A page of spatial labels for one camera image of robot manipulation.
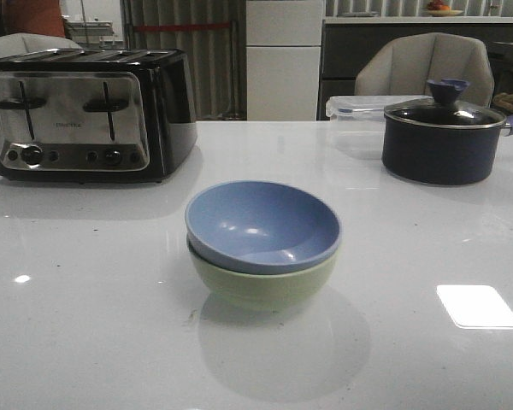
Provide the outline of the dark kitchen counter cabinet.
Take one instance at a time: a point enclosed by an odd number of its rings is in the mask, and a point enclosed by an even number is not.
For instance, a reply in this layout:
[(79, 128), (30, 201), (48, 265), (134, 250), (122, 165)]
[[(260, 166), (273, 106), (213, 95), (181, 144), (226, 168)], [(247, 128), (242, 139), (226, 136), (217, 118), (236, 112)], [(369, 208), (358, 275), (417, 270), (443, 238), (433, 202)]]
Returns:
[(330, 17), (325, 19), (322, 33), (317, 118), (327, 118), (329, 97), (354, 93), (356, 76), (381, 47), (395, 38), (426, 32), (446, 32), (484, 42), (494, 92), (513, 93), (513, 17)]

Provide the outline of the glass pot lid blue knob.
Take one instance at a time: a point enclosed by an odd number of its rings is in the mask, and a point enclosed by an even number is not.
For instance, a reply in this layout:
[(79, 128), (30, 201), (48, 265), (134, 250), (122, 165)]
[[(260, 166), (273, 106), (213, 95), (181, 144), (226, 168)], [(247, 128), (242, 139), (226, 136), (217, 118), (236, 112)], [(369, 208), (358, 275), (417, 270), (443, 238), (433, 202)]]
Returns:
[(502, 113), (461, 99), (470, 85), (463, 79), (428, 79), (430, 97), (387, 105), (384, 115), (389, 120), (439, 128), (484, 128), (503, 124)]

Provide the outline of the dark blue saucepan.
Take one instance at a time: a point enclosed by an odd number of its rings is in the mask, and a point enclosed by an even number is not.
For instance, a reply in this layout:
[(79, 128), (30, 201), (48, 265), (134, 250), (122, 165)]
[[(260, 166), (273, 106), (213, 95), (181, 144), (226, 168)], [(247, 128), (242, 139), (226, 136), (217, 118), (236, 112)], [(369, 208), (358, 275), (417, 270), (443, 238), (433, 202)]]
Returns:
[(399, 177), (431, 185), (468, 185), (492, 172), (500, 134), (513, 134), (513, 115), (485, 124), (425, 123), (386, 113), (381, 160)]

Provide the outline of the person in background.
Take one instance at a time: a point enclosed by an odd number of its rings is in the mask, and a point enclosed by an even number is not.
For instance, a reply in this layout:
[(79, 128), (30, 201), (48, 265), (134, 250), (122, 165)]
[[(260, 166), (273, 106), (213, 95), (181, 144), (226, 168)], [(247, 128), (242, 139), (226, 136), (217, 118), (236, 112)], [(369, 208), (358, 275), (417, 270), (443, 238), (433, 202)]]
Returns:
[(65, 37), (58, 0), (2, 1), (4, 25), (8, 34), (32, 33)]

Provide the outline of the white refrigerator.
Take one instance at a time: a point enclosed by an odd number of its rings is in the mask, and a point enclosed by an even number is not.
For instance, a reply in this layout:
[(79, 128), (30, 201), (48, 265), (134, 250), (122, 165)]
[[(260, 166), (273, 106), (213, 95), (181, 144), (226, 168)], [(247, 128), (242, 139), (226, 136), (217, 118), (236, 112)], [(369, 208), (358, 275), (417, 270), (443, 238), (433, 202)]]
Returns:
[(317, 115), (323, 1), (246, 3), (249, 121), (312, 121)]

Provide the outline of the beige upholstered chair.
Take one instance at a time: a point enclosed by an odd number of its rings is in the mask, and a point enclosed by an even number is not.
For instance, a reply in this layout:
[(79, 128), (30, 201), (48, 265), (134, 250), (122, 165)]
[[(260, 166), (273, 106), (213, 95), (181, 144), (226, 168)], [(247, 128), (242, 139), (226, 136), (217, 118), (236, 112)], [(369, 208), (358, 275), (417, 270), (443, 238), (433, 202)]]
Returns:
[(429, 79), (469, 82), (462, 99), (483, 107), (494, 79), (485, 44), (476, 38), (430, 32), (384, 45), (356, 77), (357, 96), (428, 95)]

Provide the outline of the brown cloth on right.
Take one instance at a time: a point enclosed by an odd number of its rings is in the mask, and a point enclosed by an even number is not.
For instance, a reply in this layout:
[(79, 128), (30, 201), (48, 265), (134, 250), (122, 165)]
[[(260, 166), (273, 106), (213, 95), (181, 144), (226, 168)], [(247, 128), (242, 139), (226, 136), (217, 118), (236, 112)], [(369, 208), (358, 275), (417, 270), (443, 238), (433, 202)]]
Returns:
[(499, 93), (492, 99), (492, 105), (505, 113), (513, 114), (513, 93)]

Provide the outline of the black chrome four-slot toaster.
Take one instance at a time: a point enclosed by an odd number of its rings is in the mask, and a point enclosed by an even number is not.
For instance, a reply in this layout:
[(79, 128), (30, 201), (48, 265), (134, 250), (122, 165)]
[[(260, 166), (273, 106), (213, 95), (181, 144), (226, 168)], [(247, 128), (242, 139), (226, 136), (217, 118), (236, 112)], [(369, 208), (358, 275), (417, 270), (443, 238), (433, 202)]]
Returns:
[(6, 179), (158, 182), (197, 138), (182, 50), (51, 49), (0, 58)]

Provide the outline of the green bowl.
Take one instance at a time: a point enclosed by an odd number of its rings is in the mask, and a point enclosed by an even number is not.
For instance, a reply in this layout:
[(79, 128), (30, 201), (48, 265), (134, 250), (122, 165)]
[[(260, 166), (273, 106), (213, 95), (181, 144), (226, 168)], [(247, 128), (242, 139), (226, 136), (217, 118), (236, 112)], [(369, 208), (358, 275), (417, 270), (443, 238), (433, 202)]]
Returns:
[(338, 254), (318, 265), (282, 274), (250, 274), (216, 266), (202, 258), (187, 243), (192, 264), (209, 291), (238, 308), (253, 311), (281, 311), (316, 295), (330, 278)]

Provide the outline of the clear plastic food container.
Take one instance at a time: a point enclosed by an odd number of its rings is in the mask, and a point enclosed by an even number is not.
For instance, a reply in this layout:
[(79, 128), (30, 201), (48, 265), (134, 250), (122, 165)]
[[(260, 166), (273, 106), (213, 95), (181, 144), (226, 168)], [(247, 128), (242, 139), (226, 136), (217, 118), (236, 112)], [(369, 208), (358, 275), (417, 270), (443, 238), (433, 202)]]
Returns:
[(348, 156), (380, 160), (386, 121), (384, 107), (423, 95), (333, 96), (326, 103), (333, 145)]

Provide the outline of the fruit bowl on counter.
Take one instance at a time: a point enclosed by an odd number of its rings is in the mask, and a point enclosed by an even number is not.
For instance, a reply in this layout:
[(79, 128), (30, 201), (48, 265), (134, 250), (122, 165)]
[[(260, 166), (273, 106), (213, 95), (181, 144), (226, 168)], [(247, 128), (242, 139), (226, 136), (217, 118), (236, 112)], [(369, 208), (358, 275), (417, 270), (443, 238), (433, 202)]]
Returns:
[(424, 10), (432, 17), (459, 16), (463, 13), (462, 10), (453, 9), (451, 6), (447, 5), (444, 1), (441, 0), (429, 1), (426, 4)]

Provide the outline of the red barrier belt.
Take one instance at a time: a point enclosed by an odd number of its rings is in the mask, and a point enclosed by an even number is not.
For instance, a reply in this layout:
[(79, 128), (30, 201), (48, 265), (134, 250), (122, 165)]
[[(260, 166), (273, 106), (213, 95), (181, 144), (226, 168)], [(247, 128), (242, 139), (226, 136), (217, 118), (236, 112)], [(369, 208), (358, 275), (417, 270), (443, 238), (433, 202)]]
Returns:
[(208, 30), (228, 29), (229, 21), (221, 23), (185, 24), (185, 25), (160, 25), (160, 26), (134, 26), (135, 32), (195, 32)]

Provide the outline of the blue bowl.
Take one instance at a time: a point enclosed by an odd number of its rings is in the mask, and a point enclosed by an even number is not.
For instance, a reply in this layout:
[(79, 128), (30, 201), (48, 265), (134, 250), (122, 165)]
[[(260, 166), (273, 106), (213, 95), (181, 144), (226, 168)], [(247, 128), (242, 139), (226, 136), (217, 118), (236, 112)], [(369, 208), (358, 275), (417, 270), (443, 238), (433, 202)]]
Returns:
[(190, 245), (221, 268), (259, 275), (296, 272), (334, 254), (341, 241), (336, 213), (289, 185), (241, 180), (209, 187), (188, 203)]

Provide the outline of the grey chair behind toaster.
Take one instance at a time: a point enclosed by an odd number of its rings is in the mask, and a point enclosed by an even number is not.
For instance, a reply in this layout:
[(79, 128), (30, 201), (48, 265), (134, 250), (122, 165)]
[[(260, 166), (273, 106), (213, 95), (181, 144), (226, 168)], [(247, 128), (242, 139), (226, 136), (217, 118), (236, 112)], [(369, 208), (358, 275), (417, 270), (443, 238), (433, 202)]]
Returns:
[(33, 61), (69, 61), (83, 56), (86, 51), (74, 41), (41, 34), (14, 33), (0, 37), (0, 59), (32, 54)]

